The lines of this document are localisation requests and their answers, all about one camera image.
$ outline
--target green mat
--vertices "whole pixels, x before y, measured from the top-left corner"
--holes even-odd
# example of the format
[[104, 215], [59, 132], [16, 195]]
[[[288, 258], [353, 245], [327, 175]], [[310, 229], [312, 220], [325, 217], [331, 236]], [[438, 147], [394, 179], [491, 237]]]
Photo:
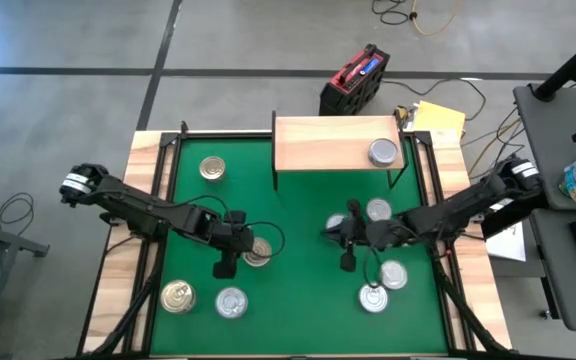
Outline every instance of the green mat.
[[[165, 255], [162, 286], [183, 279], [197, 291], [188, 314], [171, 314], [158, 306], [153, 355], [314, 355], [445, 353], [441, 313], [430, 260], [422, 247], [390, 249], [382, 259], [397, 259], [408, 269], [408, 284], [390, 292], [387, 309], [370, 314], [358, 301], [364, 284], [364, 251], [355, 250], [355, 273], [339, 268], [343, 250], [319, 235], [333, 213], [346, 213], [346, 200], [362, 205], [374, 197], [388, 199], [393, 211], [419, 206], [414, 161], [397, 187], [388, 189], [384, 172], [280, 173], [279, 191], [272, 188], [270, 139], [189, 139], [181, 151], [175, 201], [212, 194], [230, 210], [244, 210], [247, 221], [271, 221], [286, 234], [286, 247], [261, 268], [238, 263], [235, 279], [212, 277], [219, 252], [171, 233]], [[199, 175], [203, 158], [216, 155], [226, 162], [219, 183]], [[199, 204], [223, 213], [214, 200]], [[255, 227], [273, 250], [279, 235], [270, 227]], [[370, 259], [373, 276], [376, 264]], [[247, 312], [239, 319], [220, 317], [215, 297], [224, 287], [237, 286], [248, 296]]]

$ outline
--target yellow paper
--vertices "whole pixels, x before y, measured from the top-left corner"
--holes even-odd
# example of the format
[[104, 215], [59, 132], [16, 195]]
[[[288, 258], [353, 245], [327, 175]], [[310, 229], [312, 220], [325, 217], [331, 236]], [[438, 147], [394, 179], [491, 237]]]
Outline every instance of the yellow paper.
[[460, 139], [464, 121], [466, 121], [466, 114], [462, 112], [421, 101], [413, 128], [415, 131], [454, 129], [457, 138]]

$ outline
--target wooden shelf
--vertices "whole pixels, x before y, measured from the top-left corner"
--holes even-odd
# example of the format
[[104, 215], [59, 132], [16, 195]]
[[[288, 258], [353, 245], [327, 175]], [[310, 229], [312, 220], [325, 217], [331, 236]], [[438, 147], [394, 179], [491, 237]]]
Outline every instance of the wooden shelf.
[[[277, 117], [274, 127], [275, 170], [395, 170], [404, 167], [394, 116]], [[398, 155], [388, 167], [368, 159], [370, 144], [392, 140]]]

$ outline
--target floor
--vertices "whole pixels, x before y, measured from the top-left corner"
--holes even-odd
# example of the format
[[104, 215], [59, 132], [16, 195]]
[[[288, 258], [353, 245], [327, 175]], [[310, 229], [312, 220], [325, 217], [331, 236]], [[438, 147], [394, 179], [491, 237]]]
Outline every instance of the floor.
[[[0, 354], [74, 354], [108, 229], [98, 209], [60, 204], [57, 189], [82, 162], [122, 174], [135, 129], [181, 120], [191, 129], [269, 128], [272, 110], [314, 115], [331, 72], [375, 43], [392, 55], [391, 77], [419, 90], [446, 77], [484, 79], [476, 85], [486, 106], [467, 123], [466, 142], [497, 128], [514, 87], [543, 80], [576, 51], [576, 1], [461, 3], [450, 27], [426, 38], [411, 24], [380, 23], [367, 0], [0, 0], [0, 205], [31, 193], [36, 216], [25, 235], [51, 245], [45, 259], [18, 257], [0, 304]], [[452, 8], [419, 1], [419, 21], [438, 28]], [[466, 114], [481, 101], [460, 82], [425, 97], [384, 85], [363, 113], [420, 99]], [[486, 142], [464, 147], [469, 167]], [[520, 155], [530, 157], [529, 147]], [[498, 288], [518, 350], [576, 357], [576, 333], [538, 318], [538, 282], [499, 279]]]

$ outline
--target yellow cable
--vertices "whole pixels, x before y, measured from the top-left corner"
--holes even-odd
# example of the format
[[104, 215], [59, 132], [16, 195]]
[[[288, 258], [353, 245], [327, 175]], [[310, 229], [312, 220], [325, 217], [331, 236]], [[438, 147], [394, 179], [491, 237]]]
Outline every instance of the yellow cable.
[[[513, 121], [510, 125], [506, 126], [500, 133], [499, 136], [503, 135], [506, 131], [510, 130], [510, 128], [517, 124], [517, 126], [519, 126], [519, 118], [517, 118], [517, 120]], [[492, 144], [495, 143], [495, 141], [497, 141], [497, 137], [495, 137], [494, 139], [490, 140], [490, 142], [484, 147], [484, 150], [481, 152], [481, 154], [479, 154], [479, 156], [477, 157], [477, 160], [475, 160], [475, 163], [472, 164], [472, 167], [470, 167], [470, 170], [468, 170], [468, 176], [470, 176], [473, 172], [473, 170], [475, 170], [475, 168], [477, 167], [477, 164], [479, 164], [479, 161], [481, 161], [481, 159], [484, 157], [484, 154], [486, 153], [486, 151], [488, 151], [488, 149], [492, 146]]]
[[[461, 7], [461, 0], [455, 0], [455, 11], [452, 13], [452, 16], [450, 16], [450, 20], [448, 20], [446, 25], [444, 25], [441, 29], [439, 29], [435, 32], [427, 33], [425, 31], [421, 30], [421, 28], [419, 27], [419, 24], [417, 24], [417, 19], [415, 17], [412, 17], [412, 23], [413, 23], [413, 25], [415, 25], [415, 28], [417, 28], [417, 31], [419, 31], [419, 33], [421, 33], [421, 35], [423, 35], [423, 36], [437, 35], [440, 32], [444, 31], [448, 27], [448, 25], [450, 25], [450, 23], [452, 23], [452, 21], [455, 19], [455, 17], [457, 17], [457, 14], [459, 14], [459, 8], [460, 7]], [[412, 1], [412, 13], [416, 13], [416, 9], [417, 9], [417, 0], [413, 0]]]

